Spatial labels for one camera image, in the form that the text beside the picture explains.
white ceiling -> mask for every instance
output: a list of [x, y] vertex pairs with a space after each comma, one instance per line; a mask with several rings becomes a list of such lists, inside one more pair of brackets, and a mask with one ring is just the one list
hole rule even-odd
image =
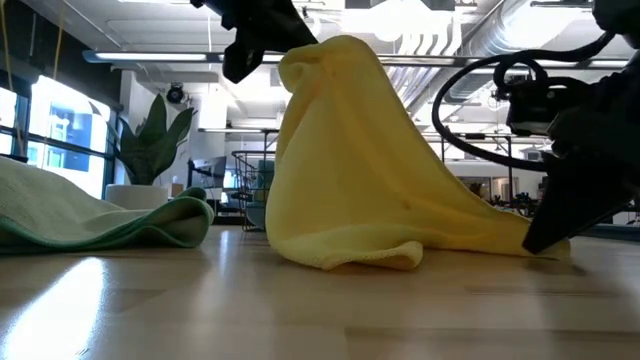
[[[118, 0], [22, 0], [43, 16], [58, 23], [61, 10], [65, 19], [65, 28], [74, 37], [96, 50], [127, 51], [223, 51], [234, 41], [235, 32], [226, 31], [220, 26], [220, 17], [209, 9], [195, 9], [190, 5], [166, 5], [149, 3], [122, 3]], [[462, 16], [464, 31], [473, 27], [498, 0], [479, 0], [476, 11]], [[331, 16], [341, 16], [347, 11], [344, 0], [324, 1], [333, 11]], [[317, 36], [323, 40], [342, 33], [336, 23], [322, 22], [321, 32]], [[568, 49], [582, 45], [599, 36], [600, 30], [588, 16], [576, 20], [558, 37], [548, 43], [547, 49]], [[397, 53], [400, 41], [383, 42], [372, 33], [352, 33], [365, 40], [377, 53]], [[607, 48], [603, 53], [607, 57], [628, 56], [631, 51], [621, 40]], [[272, 66], [263, 66], [238, 85], [222, 79], [223, 87], [230, 92], [235, 106], [230, 109], [232, 120], [245, 118], [275, 119], [287, 101], [287, 94], [270, 87]], [[170, 77], [171, 73], [221, 74], [219, 64], [174, 64], [147, 65], [154, 85], [166, 87], [169, 81], [158, 81]], [[593, 73], [596, 79], [601, 73]], [[146, 81], [145, 72], [139, 72], [139, 79]], [[199, 92], [206, 89], [206, 83], [191, 84], [186, 89]], [[463, 122], [487, 123], [487, 127], [496, 121], [504, 122], [505, 112], [495, 112], [483, 107], [463, 108], [458, 116]]]

ceiling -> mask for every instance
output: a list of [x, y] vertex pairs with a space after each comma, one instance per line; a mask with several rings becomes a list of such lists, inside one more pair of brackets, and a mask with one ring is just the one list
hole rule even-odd
[[[54, 23], [58, 23], [62, 15], [65, 29], [95, 50], [221, 52], [234, 41], [235, 36], [234, 31], [226, 31], [220, 26], [220, 17], [214, 12], [206, 8], [195, 9], [190, 5], [130, 3], [119, 0], [22, 1]], [[462, 39], [497, 2], [498, 0], [477, 0], [477, 7], [460, 7], [462, 9], [460, 11], [457, 8], [456, 16], [459, 19]], [[294, 1], [296, 5], [299, 3], [304, 1]], [[338, 34], [350, 33], [366, 41], [378, 54], [398, 54], [407, 51], [403, 46], [402, 38], [395, 41], [379, 39], [380, 36], [377, 36], [375, 31], [377, 27], [383, 26], [382, 24], [371, 23], [369, 28], [365, 26], [366, 29], [347, 31], [348, 29], [344, 26], [345, 19], [351, 19], [355, 16], [354, 14], [359, 14], [362, 10], [345, 9], [345, 0], [313, 1], [312, 4], [313, 6], [309, 5], [309, 13], [312, 16], [306, 21], [312, 28], [314, 21], [320, 19], [320, 32], [317, 38], [321, 41]], [[600, 30], [590, 16], [582, 14], [576, 16], [558, 34], [552, 34], [555, 37], [552, 37], [544, 48], [561, 50], [577, 47], [595, 39], [599, 34]], [[630, 54], [630, 49], [618, 39], [603, 53], [606, 57], [628, 57]], [[224, 80], [222, 76], [215, 76], [221, 74], [219, 64], [147, 64], [144, 68], [138, 67], [137, 70], [139, 81], [157, 89], [166, 89], [169, 82], [175, 81], [175, 76], [219, 78], [221, 85], [233, 100], [233, 105], [229, 109], [229, 119], [239, 125], [242, 125], [243, 121], [252, 119], [275, 123], [276, 117], [285, 109], [289, 98], [282, 88], [271, 86], [274, 76], [273, 66], [262, 66], [237, 85]], [[594, 80], [601, 75], [602, 72], [583, 72], [582, 77]], [[207, 81], [212, 80], [190, 81], [192, 82], [185, 83], [185, 89], [197, 94], [206, 92], [209, 86]], [[397, 89], [400, 89], [407, 84], [399, 81], [397, 85]], [[437, 89], [426, 88], [426, 90], [435, 92]], [[477, 124], [485, 124], [485, 129], [492, 131], [497, 123], [504, 123], [505, 109], [492, 110], [491, 106], [482, 99], [475, 99], [470, 103], [471, 105], [465, 104], [459, 109], [455, 108], [457, 110], [455, 119], [459, 124], [476, 123], [470, 126], [480, 130], [483, 128]], [[428, 104], [424, 109], [422, 115], [417, 116], [416, 119], [422, 129], [429, 131]]]

green towel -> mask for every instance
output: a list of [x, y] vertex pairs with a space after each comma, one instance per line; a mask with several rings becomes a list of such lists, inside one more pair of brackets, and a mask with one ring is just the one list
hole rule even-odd
[[198, 246], [213, 220], [202, 189], [160, 208], [125, 210], [54, 173], [0, 157], [0, 254]]

yellow cloth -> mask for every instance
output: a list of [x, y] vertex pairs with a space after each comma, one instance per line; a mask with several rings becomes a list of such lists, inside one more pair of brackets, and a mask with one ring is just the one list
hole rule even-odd
[[[529, 256], [528, 221], [460, 183], [409, 119], [375, 54], [350, 36], [291, 50], [293, 93], [276, 152], [266, 225], [295, 262], [411, 269], [423, 246]], [[568, 242], [547, 257], [564, 257]]]

